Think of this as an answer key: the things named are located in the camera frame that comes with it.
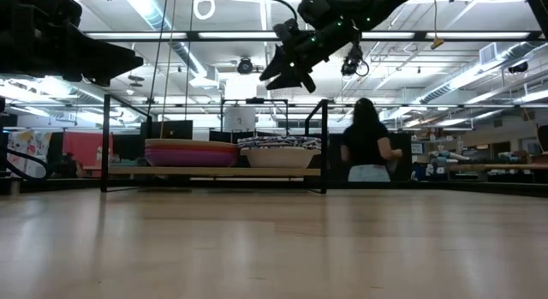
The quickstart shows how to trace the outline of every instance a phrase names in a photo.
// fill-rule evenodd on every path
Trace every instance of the wooden platform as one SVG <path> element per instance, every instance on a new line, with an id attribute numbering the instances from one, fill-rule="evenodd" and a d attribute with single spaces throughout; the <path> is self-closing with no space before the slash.
<path id="1" fill-rule="evenodd" d="M 237 167 L 110 167 L 112 175 L 190 175 L 190 176 L 319 176 L 319 169 L 277 169 Z"/>
<path id="2" fill-rule="evenodd" d="M 548 200 L 94 190 L 0 199 L 0 298 L 539 299 Z"/>

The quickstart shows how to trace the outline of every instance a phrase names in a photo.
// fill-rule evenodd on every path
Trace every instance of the desk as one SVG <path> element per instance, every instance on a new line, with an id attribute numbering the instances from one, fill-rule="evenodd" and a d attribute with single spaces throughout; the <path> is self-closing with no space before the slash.
<path id="1" fill-rule="evenodd" d="M 101 171 L 101 166 L 84 166 L 82 170 L 84 171 L 85 178 L 91 178 L 94 171 Z"/>
<path id="2" fill-rule="evenodd" d="M 548 164 L 462 164 L 447 166 L 447 174 L 455 171 L 473 171 L 481 181 L 487 181 L 489 170 L 548 170 Z"/>

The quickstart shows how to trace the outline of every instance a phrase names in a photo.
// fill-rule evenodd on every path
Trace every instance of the long dark hair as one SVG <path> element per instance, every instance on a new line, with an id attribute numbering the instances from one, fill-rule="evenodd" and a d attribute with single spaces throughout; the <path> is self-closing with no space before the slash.
<path id="1" fill-rule="evenodd" d="M 354 106 L 354 119 L 352 124 L 366 126 L 378 123 L 378 114 L 375 105 L 370 99 L 361 98 Z"/>

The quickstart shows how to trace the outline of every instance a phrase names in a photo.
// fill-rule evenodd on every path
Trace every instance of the exposed ductwork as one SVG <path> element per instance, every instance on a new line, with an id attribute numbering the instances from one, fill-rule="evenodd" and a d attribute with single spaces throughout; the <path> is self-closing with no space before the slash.
<path id="1" fill-rule="evenodd" d="M 525 60 L 527 55 L 544 46 L 546 46 L 544 42 L 521 42 L 510 46 L 499 43 L 488 45 L 479 52 L 479 59 L 458 69 L 443 81 L 427 87 L 411 104 L 427 104 L 445 94 L 453 93 L 455 90 L 486 76 L 494 69 L 505 69 L 516 65 Z M 396 119 L 411 110 L 412 108 L 409 107 L 401 107 L 396 110 L 384 111 L 379 114 L 379 117 L 382 120 Z"/>
<path id="2" fill-rule="evenodd" d="M 548 97 L 548 87 L 544 84 L 539 84 L 535 88 L 532 88 L 532 90 L 533 91 L 531 93 L 529 94 L 525 93 L 519 98 L 511 99 L 509 102 L 503 103 L 502 105 L 520 105 L 520 104 L 525 104 L 529 102 L 534 102 L 539 99 L 546 99 L 546 97 Z M 493 109 L 486 109 L 486 108 L 481 108 L 477 110 L 469 109 L 466 112 L 460 111 L 458 114 L 455 114 L 454 116 L 452 116 L 451 119 L 449 119 L 448 121 L 453 121 L 455 124 L 464 123 L 467 120 L 478 121 L 478 120 L 483 120 L 489 117 L 496 116 L 506 110 L 508 109 L 495 110 L 495 111 Z M 438 117 L 435 119 L 433 118 L 432 120 L 429 120 L 429 123 L 432 123 L 441 119 L 443 118 L 442 117 Z"/>
<path id="3" fill-rule="evenodd" d="M 128 2 L 152 29 L 161 31 L 162 23 L 164 23 L 163 31 L 165 33 L 173 30 L 170 20 L 164 15 L 164 12 L 160 7 L 159 0 L 128 0 Z M 168 45 L 173 52 L 181 58 L 183 63 L 188 63 L 188 68 L 193 76 L 207 77 L 208 71 L 206 66 L 201 64 L 196 57 L 194 57 L 187 45 L 182 42 L 169 42 Z"/>
<path id="4" fill-rule="evenodd" d="M 512 91 L 512 89 L 517 88 L 519 86 L 524 86 L 525 85 L 527 87 L 537 87 L 537 86 L 542 85 L 543 81 L 546 78 L 548 78 L 548 70 L 538 72 L 535 75 L 529 75 L 526 78 L 523 78 L 523 79 L 520 79 L 518 81 L 512 82 L 512 83 L 510 83 L 510 84 L 508 84 L 504 87 L 500 87 L 500 88 L 492 90 L 488 93 L 481 94 L 481 95 L 479 95 L 478 97 L 476 97 L 474 99 L 466 101 L 464 104 L 473 104 L 473 103 L 478 103 L 478 102 L 484 101 L 486 99 L 492 99 L 492 98 L 496 97 L 497 95 L 499 95 L 501 93 L 507 93 L 509 91 Z M 486 109 L 478 109 L 478 110 L 475 110 L 475 113 L 481 113 L 482 111 L 486 112 L 486 111 L 489 111 L 489 110 L 488 109 L 487 110 Z M 435 122 L 437 120 L 441 120 L 441 119 L 445 118 L 446 114 L 447 114 L 446 111 L 432 111 L 432 112 L 428 113 L 427 117 L 422 118 L 420 120 L 413 120 L 411 122 L 408 122 L 408 123 L 406 123 L 405 126 L 406 126 L 406 128 L 411 128 L 411 127 L 417 126 L 419 124 Z"/>
<path id="5" fill-rule="evenodd" d="M 420 103 L 430 103 L 432 100 L 439 98 L 445 94 L 452 93 L 460 87 L 471 84 L 479 78 L 485 76 L 489 71 L 494 69 L 505 69 L 518 63 L 524 56 L 531 51 L 544 46 L 543 42 L 521 42 L 520 44 L 513 45 L 505 51 L 497 52 L 497 46 L 499 44 L 492 44 L 488 46 L 488 52 L 491 52 L 492 58 L 485 60 L 480 58 L 467 64 L 464 68 L 459 69 L 455 73 L 449 75 L 441 85 L 434 85 L 428 87 L 420 95 Z"/>

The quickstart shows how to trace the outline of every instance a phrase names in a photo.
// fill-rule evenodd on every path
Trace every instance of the black post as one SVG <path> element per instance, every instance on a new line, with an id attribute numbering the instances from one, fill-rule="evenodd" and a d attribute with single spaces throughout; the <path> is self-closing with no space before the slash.
<path id="1" fill-rule="evenodd" d="M 137 113 L 139 113 L 139 114 L 141 114 L 141 115 L 143 115 L 143 116 L 145 116 L 145 117 L 148 116 L 148 114 L 146 114 L 145 111 L 140 110 L 140 109 L 138 109 L 137 107 L 132 106 L 130 103 L 128 103 L 128 102 L 126 102 L 126 101 L 124 101 L 124 100 L 122 100 L 122 99 L 119 99 L 119 98 L 117 98 L 117 97 L 115 97 L 115 96 L 110 96 L 110 98 L 113 99 L 113 100 L 115 100 L 116 102 L 120 103 L 120 106 L 121 106 L 121 107 L 129 108 L 130 110 L 133 110 L 133 111 L 135 111 L 135 112 L 137 112 Z"/>
<path id="2" fill-rule="evenodd" d="M 327 185 L 329 183 L 329 130 L 327 128 L 328 116 L 328 100 L 323 99 L 322 105 L 322 168 L 321 168 L 321 188 L 320 193 L 327 193 Z"/>
<path id="3" fill-rule="evenodd" d="M 324 100 L 319 101 L 318 105 L 314 107 L 313 111 L 310 113 L 310 115 L 308 115 L 307 119 L 305 120 L 305 136 L 309 136 L 310 134 L 310 119 L 312 119 L 312 117 L 316 115 L 316 113 L 322 107 L 323 103 L 324 103 Z"/>
<path id="4" fill-rule="evenodd" d="M 109 181 L 110 95 L 105 94 L 103 105 L 103 152 L 101 156 L 101 192 L 107 192 Z"/>
<path id="5" fill-rule="evenodd" d="M 285 136 L 289 136 L 289 102 L 285 100 Z"/>
<path id="6" fill-rule="evenodd" d="M 152 116 L 148 115 L 146 116 L 146 135 L 145 139 L 151 139 L 152 138 Z"/>
<path id="7" fill-rule="evenodd" d="M 224 99 L 221 99 L 221 132 L 223 132 Z"/>

